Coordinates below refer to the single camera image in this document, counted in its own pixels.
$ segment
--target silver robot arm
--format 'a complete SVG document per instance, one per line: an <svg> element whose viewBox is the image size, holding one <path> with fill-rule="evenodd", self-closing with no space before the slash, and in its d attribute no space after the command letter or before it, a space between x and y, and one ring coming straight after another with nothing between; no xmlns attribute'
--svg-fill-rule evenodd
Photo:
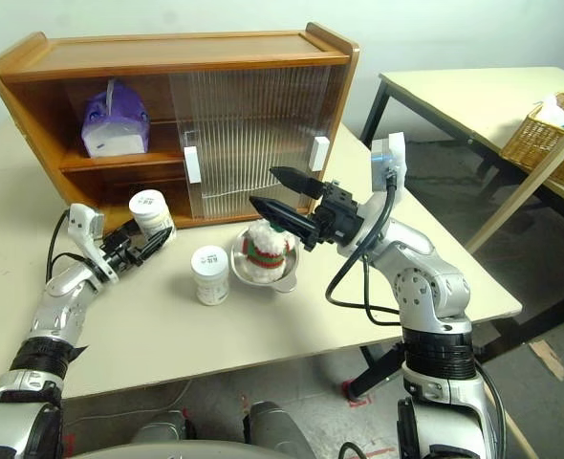
<svg viewBox="0 0 564 459"><path fill-rule="evenodd" d="M476 371L465 314L470 291L462 273L443 261L424 234L392 218L363 247L385 212L386 193L378 191L358 205L335 182L323 184L288 167L273 167L271 173L282 185L321 201L304 217L275 200L251 197L262 216L300 237L308 251L316 243L336 243L350 261L362 249L360 256L393 290L403 334L403 384L410 395L398 406L401 458L494 459L495 435L484 380ZM387 183L394 193L394 174Z"/></svg>
<svg viewBox="0 0 564 459"><path fill-rule="evenodd" d="M68 220L68 233L84 258L46 284L31 329L0 378L0 457L61 457L63 380L84 350L76 345L87 308L105 283L139 266L169 235L169 229L161 231L135 249L131 235L138 227L131 221L98 247L101 214L72 204Z"/></svg>

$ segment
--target power cord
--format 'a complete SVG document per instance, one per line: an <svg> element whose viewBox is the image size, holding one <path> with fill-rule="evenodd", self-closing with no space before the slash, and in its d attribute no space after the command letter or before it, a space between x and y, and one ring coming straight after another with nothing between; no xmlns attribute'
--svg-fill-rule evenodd
<svg viewBox="0 0 564 459"><path fill-rule="evenodd" d="M356 444L352 442L346 442L341 446L341 448L339 449L339 454L337 455L337 459L343 459L348 449L354 451L360 459L367 459L367 456L364 452L362 452L362 449L360 449Z"/></svg>
<svg viewBox="0 0 564 459"><path fill-rule="evenodd" d="M393 205L395 204L396 190L397 190L397 174L393 172L388 177L386 177L386 201L384 202L384 208L382 209L380 215L378 216L376 223L369 230L369 232L362 240L362 242L358 244L358 247L355 249L355 251L351 253L351 255L348 257L346 262L341 266L341 268L339 269L337 274L333 277L333 279L331 279L331 282L329 283L329 286L327 287L327 291L325 293L325 297L327 298L327 301L329 301L332 304L335 304L336 306L341 306L344 308L364 309L369 319L376 325L380 325L380 326L394 326L400 324L398 322L381 322L379 320L376 320L373 317L372 311L380 311L383 313L395 314L395 315L398 315L399 311L392 308L385 308L382 306L372 306L369 304L368 268L367 270L365 270L363 267L363 275L364 275L363 291L364 293L366 293L366 295L363 295L364 296L363 304L338 301L333 298L333 291L335 290L339 282L341 282L341 279L343 279L344 276L354 266L357 260L361 258L364 254L366 254L367 250L374 244L374 242L376 242L378 235L381 232L381 229L383 228L384 224L390 217L390 212L392 211Z"/></svg>
<svg viewBox="0 0 564 459"><path fill-rule="evenodd" d="M56 222L56 225L54 226L53 235L51 236L51 243L49 244L49 252L46 256L46 282L48 282L53 278L54 263L62 256L67 256L76 261L81 261L81 262L85 261L85 258L83 256L77 255L75 253L69 253L68 251L62 252L59 255L57 255L55 258L53 258L54 243L56 242L56 237L59 235L59 230L61 230L61 225L63 225L63 222L65 221L66 218L68 218L69 214L70 211L68 209L63 210L63 213L61 213L59 220Z"/></svg>
<svg viewBox="0 0 564 459"><path fill-rule="evenodd" d="M54 243L56 242L56 237L59 234L61 225L63 225L63 222L65 221L66 218L68 218L69 214L70 211L68 209L63 210L63 213L61 213L59 220L56 222L56 225L54 226L53 235L51 236L51 243L49 244L49 253L46 256L46 282L51 280L51 278L53 277Z"/></svg>
<svg viewBox="0 0 564 459"><path fill-rule="evenodd" d="M505 455L507 454L507 435L508 435L508 428L505 422L505 410L503 409L503 400L501 399L501 394L499 390L496 388L494 381L486 371L486 369L482 366L482 364L478 361L475 361L475 368L477 369L478 373L482 375L484 378L484 382L492 392L492 398L494 399L494 407L496 409L496 417L498 418L498 437L499 441L496 445L496 457L498 459L505 459Z"/></svg>
<svg viewBox="0 0 564 459"><path fill-rule="evenodd" d="M176 405L177 403L180 402L180 400L184 397L184 394L186 394L186 392L188 391L188 389L189 389L189 387L192 383L193 383L193 380L188 380L188 382L183 387L183 389L180 391L178 396L174 399L174 401L171 402L170 404L165 405L165 406L161 406L159 408L146 408L146 409L136 409L136 410L133 410L133 411L123 411L121 413L96 414L96 415L93 415L93 416L83 416L81 418L74 419L70 423L66 424L65 428L74 426L74 425L81 423L83 421L92 421L92 420L95 420L95 419L119 418L119 417L122 417L122 416L131 416L132 414L157 413L157 412L161 412L161 411L167 411L168 409L173 408L174 405Z"/></svg>

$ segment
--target gray floor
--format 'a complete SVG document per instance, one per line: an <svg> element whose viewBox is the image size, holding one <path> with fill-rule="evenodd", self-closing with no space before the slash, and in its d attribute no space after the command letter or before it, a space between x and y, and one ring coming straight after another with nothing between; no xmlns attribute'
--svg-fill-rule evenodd
<svg viewBox="0 0 564 459"><path fill-rule="evenodd" d="M477 157L453 143L413 144L408 148L408 187L462 242L511 193L506 187L490 200L477 200L484 184L475 176L478 164ZM520 320L564 297L564 220L540 208L536 199L529 204L476 254L523 302L525 311ZM496 336L489 324L476 326L477 344ZM542 338L564 365L564 324ZM194 380L174 407L184 410L200 438L241 442L242 419L250 404L272 400L293 415L319 458L336 457L337 449L347 440L356 442L370 456L398 457L396 406L397 400L405 397L401 380L379 386L359 406L341 396L340 384L364 368L356 349L208 376ZM564 381L557 380L528 346L490 362L487 369L510 415L540 457L564 457ZM65 433L69 452L126 443L154 412L76 420L166 406L185 385L173 382L68 401ZM508 457L524 457L512 438Z"/></svg>

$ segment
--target white plastic bottle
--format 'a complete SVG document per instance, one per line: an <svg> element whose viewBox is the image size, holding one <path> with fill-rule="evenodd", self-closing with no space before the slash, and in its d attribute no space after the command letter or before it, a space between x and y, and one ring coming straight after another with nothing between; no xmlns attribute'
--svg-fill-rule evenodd
<svg viewBox="0 0 564 459"><path fill-rule="evenodd" d="M203 246L190 259L197 297L207 306L220 304L228 296L228 256L218 246Z"/></svg>
<svg viewBox="0 0 564 459"><path fill-rule="evenodd" d="M166 228L172 228L168 241L176 237L174 220L160 191L145 189L135 194L129 201L129 210L147 239Z"/></svg>

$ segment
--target tissue box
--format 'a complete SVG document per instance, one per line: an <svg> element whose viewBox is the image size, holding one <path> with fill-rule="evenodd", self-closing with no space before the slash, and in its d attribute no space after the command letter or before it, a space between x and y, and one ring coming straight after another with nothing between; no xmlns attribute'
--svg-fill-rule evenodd
<svg viewBox="0 0 564 459"><path fill-rule="evenodd" d="M92 157L145 153L149 127L140 96L111 79L106 92L87 103L82 141Z"/></svg>

